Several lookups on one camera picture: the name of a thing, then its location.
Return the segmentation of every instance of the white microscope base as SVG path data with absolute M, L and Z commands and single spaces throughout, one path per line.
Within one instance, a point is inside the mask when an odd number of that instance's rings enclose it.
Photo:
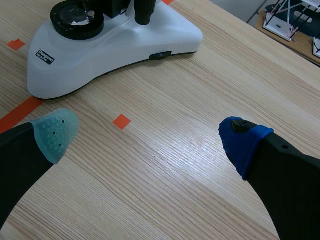
M 154 54 L 195 53 L 202 39 L 196 26 L 163 2 L 156 5 L 149 25 L 137 24 L 134 15 L 105 16 L 102 33 L 89 40 L 67 39 L 48 20 L 29 47 L 27 88 L 40 99 L 58 98 Z

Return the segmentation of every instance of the power switch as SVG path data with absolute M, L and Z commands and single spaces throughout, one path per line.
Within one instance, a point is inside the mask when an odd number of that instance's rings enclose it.
M 150 60 L 162 60 L 171 56 L 172 51 L 165 51 L 150 55 Z

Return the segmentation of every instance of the microscope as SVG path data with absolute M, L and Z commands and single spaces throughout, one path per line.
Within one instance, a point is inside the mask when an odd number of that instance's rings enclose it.
M 31 41 L 27 88 L 36 98 L 58 98 L 128 65 L 193 54 L 202 40 L 162 0 L 66 0 Z

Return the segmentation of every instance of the orange square sticker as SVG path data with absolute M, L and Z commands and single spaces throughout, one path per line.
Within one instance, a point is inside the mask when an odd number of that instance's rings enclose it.
M 131 123 L 131 120 L 125 117 L 123 114 L 120 114 L 114 121 L 113 124 L 116 125 L 121 130 L 125 129 L 128 124 Z
M 12 48 L 15 51 L 18 51 L 20 48 L 22 48 L 24 45 L 26 45 L 23 41 L 21 41 L 20 39 L 17 39 L 15 41 L 11 41 L 9 43 L 7 43 L 7 45 Z

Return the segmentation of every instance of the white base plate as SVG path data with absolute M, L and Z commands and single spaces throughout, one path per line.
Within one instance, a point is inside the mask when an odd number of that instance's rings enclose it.
M 268 13 L 266 15 L 266 20 L 264 21 L 263 28 L 268 30 L 269 32 L 283 38 L 284 40 L 287 40 L 288 42 L 292 41 L 292 38 L 288 37 L 288 24 L 285 21 L 282 21 L 281 19 L 277 17 L 273 17 L 272 20 L 269 22 L 268 25 L 267 21 L 272 18 L 271 13 Z
M 313 38 L 313 55 L 316 57 L 320 58 L 320 52 L 317 53 L 317 48 L 320 49 L 320 40 L 318 38 Z

